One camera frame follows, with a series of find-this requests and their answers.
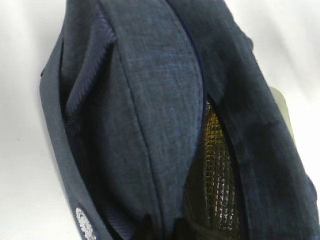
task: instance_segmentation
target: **gray fabric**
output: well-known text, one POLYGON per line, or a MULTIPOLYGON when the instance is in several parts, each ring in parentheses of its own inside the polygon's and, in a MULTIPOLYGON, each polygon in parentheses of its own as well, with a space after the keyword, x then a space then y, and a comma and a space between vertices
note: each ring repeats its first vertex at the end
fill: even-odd
POLYGON ((319 235, 314 186, 248 39, 227 6, 222 0, 168 2, 194 42, 207 92, 238 165, 248 221, 248 235, 242 238, 306 240, 319 235))
MULTIPOLYGON (((168 237, 182 216, 183 187, 201 127, 200 69, 164 1, 101 2, 117 36, 113 56, 118 51, 127 88, 125 95, 94 94, 104 96, 95 110, 101 167, 121 205, 136 219, 151 214, 157 235, 168 237)), ((110 76, 108 89, 118 84, 110 76)))
MULTIPOLYGON (((182 216, 184 184, 201 128, 204 95, 197 58, 179 20, 164 1, 101 2, 117 42, 108 55, 112 58, 100 67, 102 75, 97 76, 96 86, 77 116, 80 132, 68 133, 74 161, 89 192, 83 191, 84 196, 77 197, 91 201, 90 194, 105 224, 110 222, 120 232, 128 224, 121 225, 119 219, 113 222, 109 202, 105 202, 108 196, 115 199, 115 208, 133 226, 144 214, 151 214, 156 234, 167 238, 174 220, 182 216)), ((53 74, 47 68, 57 67, 59 60, 50 61, 50 67, 43 72, 41 91, 61 97, 63 114, 79 71, 89 61, 86 51, 94 7, 95 2, 90 0, 81 4, 67 2, 61 75, 54 79, 60 81, 59 88, 45 87, 53 74)), ((43 100, 47 121, 62 120, 61 113, 55 112, 55 116, 49 112, 48 104, 43 100)), ((58 99, 51 104, 58 108, 58 99)), ((64 132, 68 126, 56 127, 64 132)), ((53 128, 49 130, 51 138, 56 134, 53 128)), ((69 151, 68 143, 64 148, 52 144, 59 166, 71 164, 72 155, 61 159, 62 152, 69 151)), ((66 185, 80 177, 79 173, 61 175, 66 185)), ((99 225, 97 213, 87 209, 87 204, 82 206, 90 217, 95 217, 93 225, 99 225)), ((99 234, 101 231, 107 234, 106 229, 99 229, 99 234)), ((122 237, 126 238, 132 232, 124 233, 122 237)))
POLYGON ((81 209, 83 209, 90 217, 90 221, 98 239, 112 240, 106 229, 105 223, 100 218, 100 215, 85 187, 69 147, 59 100, 61 53, 62 35, 59 37, 46 68, 43 71, 43 77, 40 84, 43 112, 54 154, 75 222, 77 222, 75 210, 77 207, 81 207, 81 209))

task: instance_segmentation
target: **mesh lining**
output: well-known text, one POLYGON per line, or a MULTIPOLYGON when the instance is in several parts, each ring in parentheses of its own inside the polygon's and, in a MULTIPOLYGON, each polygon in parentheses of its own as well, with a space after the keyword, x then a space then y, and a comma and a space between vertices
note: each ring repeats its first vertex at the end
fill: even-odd
POLYGON ((210 106, 206 106, 204 130, 204 191, 210 228, 226 237, 240 239, 235 179, 222 127, 210 106))

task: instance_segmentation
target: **light green object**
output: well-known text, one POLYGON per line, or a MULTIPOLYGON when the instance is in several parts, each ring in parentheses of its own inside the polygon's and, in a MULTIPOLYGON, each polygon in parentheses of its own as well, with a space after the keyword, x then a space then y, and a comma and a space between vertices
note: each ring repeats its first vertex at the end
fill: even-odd
POLYGON ((285 97, 281 94, 281 92, 273 87, 270 87, 271 93, 274 97, 274 100, 276 102, 276 104, 279 107, 279 110, 282 114, 282 117, 285 121, 286 126, 289 129, 289 132, 291 134, 291 137, 293 139, 293 141, 295 141, 295 136, 294 136, 294 132, 292 130, 292 126, 291 126, 291 122, 290 122, 290 117, 289 117, 289 110, 287 107, 287 103, 285 100, 285 97))

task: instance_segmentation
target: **white background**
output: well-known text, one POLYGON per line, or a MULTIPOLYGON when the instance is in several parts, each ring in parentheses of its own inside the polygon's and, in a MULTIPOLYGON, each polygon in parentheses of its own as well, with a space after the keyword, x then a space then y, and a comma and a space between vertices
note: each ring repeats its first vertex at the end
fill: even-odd
MULTIPOLYGON (((285 97, 297 149, 320 192, 320 1, 227 0, 285 97)), ((0 240, 80 240, 39 98, 65 0, 0 0, 0 240)))

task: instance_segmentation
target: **white embroidered emblem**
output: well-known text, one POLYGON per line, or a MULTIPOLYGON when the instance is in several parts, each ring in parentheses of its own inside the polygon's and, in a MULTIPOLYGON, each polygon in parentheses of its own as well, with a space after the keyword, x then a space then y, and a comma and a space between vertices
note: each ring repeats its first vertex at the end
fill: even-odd
POLYGON ((79 226, 81 231, 84 232, 84 237, 87 240, 97 240, 97 237, 94 233, 94 229, 91 226, 86 214, 79 207, 75 209, 75 215, 78 219, 79 226))

